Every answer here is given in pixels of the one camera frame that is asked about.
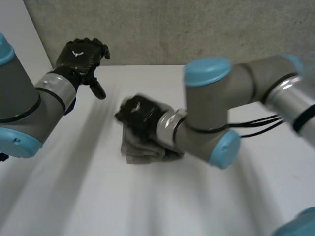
gray cloth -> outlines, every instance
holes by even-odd
[[[183,157],[183,153],[169,150],[150,140],[142,142],[124,125],[121,153],[126,155],[128,164],[149,164],[152,162],[170,162]]]

towel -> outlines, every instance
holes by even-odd
[[[158,103],[163,110],[172,110],[172,107],[164,103]],[[152,162],[171,162],[184,156],[170,147],[150,139],[142,141],[136,137],[132,130],[124,124],[121,153],[126,155],[128,164],[150,164]]]

black cable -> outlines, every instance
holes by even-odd
[[[256,122],[256,123],[240,123],[240,124],[229,124],[230,128],[254,128],[254,127],[261,127],[267,124],[271,124],[275,121],[280,120],[281,118],[273,118],[266,121]]]
[[[252,127],[260,127],[267,124],[271,124],[281,118],[278,115],[273,115],[261,119],[252,120],[244,123],[231,123],[229,124],[230,128],[252,128]]]
[[[253,133],[253,134],[242,135],[241,138],[249,138],[249,137],[257,136],[259,134],[263,134],[263,133],[265,133],[265,132],[267,132],[269,130],[272,130],[272,129],[276,128],[277,126],[281,125],[282,123],[284,123],[284,120],[281,120],[281,121],[279,121],[279,122],[269,126],[266,129],[263,129],[263,130],[261,130],[259,132],[256,132],[256,133]]]

silver metal ring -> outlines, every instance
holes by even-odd
[[[186,116],[184,109],[179,109],[177,112],[167,111],[160,119],[157,125],[157,139],[174,148],[173,134],[178,122]]]
[[[76,95],[72,83],[64,76],[55,73],[44,75],[36,83],[35,87],[47,89],[56,94],[64,102],[66,110],[69,108]]]

black band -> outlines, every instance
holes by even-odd
[[[186,117],[181,118],[178,123],[176,124],[175,128],[174,128],[174,132],[173,132],[173,142],[175,142],[175,138],[176,138],[176,133],[177,133],[177,129],[178,127],[181,125],[181,123],[183,123],[183,121],[185,120]]]
[[[36,89],[37,89],[38,91],[46,92],[46,93],[52,95],[55,99],[57,99],[57,101],[60,102],[60,104],[61,104],[62,107],[63,107],[63,111],[65,112],[65,104],[64,104],[63,100],[58,97],[57,94],[55,94],[55,93],[53,93],[53,92],[51,92],[50,90],[45,89],[45,88],[36,88]]]
[[[293,129],[296,133],[299,133],[301,128],[306,122],[315,116],[315,104],[306,109],[297,119],[293,122]]]
[[[278,79],[276,82],[274,82],[268,89],[267,91],[265,92],[265,94],[263,95],[262,99],[261,99],[261,103],[262,104],[265,104],[266,100],[267,100],[267,97],[268,95],[271,93],[271,91],[276,87],[278,86],[278,84],[280,84],[281,82],[293,77],[293,76],[296,76],[297,73],[290,73],[290,74],[287,74],[283,77],[281,77],[280,79]]]
[[[215,134],[215,133],[222,132],[222,131],[226,130],[227,128],[228,128],[227,124],[220,127],[220,128],[210,129],[210,130],[195,129],[195,128],[189,127],[189,129],[191,129],[197,133],[201,133],[201,134]]]
[[[239,66],[243,67],[247,71],[247,73],[250,76],[250,79],[252,80],[252,95],[251,95],[251,99],[249,102],[249,103],[251,103],[251,102],[253,102],[253,100],[257,94],[257,83],[256,83],[255,75],[254,75],[254,72],[252,71],[252,69],[246,63],[241,63],[241,64],[239,64]]]
[[[38,94],[37,102],[27,112],[24,112],[15,117],[7,118],[7,119],[0,119],[0,123],[11,123],[11,122],[15,122],[20,119],[23,119],[25,117],[28,117],[30,114],[32,114],[34,111],[36,111],[39,108],[40,103],[41,103],[41,98],[40,98],[40,95]]]

